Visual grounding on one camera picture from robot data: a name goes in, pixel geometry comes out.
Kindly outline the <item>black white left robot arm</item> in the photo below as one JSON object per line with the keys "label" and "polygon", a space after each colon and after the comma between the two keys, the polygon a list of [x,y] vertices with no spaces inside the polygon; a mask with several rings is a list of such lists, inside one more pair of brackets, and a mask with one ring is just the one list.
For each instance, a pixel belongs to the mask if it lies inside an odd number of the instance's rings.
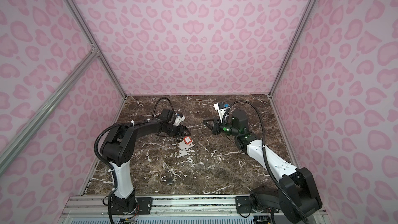
{"label": "black white left robot arm", "polygon": [[130,173],[136,141],[159,133],[170,137],[190,136],[188,128],[181,124],[185,118],[183,114],[164,109],[158,117],[141,122],[115,123],[99,134],[94,142],[94,153],[110,169],[113,179],[107,203],[109,215],[138,213],[139,204]]}

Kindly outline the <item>red padlock with steel shackle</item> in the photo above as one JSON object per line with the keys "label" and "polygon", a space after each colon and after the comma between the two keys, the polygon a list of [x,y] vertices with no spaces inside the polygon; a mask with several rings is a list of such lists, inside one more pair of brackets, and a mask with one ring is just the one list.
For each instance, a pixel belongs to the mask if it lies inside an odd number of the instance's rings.
{"label": "red padlock with steel shackle", "polygon": [[186,137],[183,138],[183,141],[184,141],[184,143],[185,143],[186,145],[189,145],[189,144],[192,143],[192,138],[189,137],[189,136],[186,136]]}

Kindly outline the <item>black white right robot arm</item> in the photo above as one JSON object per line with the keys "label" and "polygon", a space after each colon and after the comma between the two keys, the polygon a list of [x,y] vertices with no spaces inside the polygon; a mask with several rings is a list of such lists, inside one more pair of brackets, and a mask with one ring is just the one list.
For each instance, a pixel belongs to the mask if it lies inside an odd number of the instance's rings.
{"label": "black white right robot arm", "polygon": [[267,171],[275,184],[274,188],[260,186],[247,197],[236,197],[236,210],[243,217],[251,213],[282,211],[293,224],[309,223],[312,214],[322,208],[322,201],[311,171],[288,163],[265,145],[249,128],[249,119],[244,110],[235,110],[232,119],[223,116],[205,119],[203,124],[212,134],[232,136],[237,148],[256,160]]}

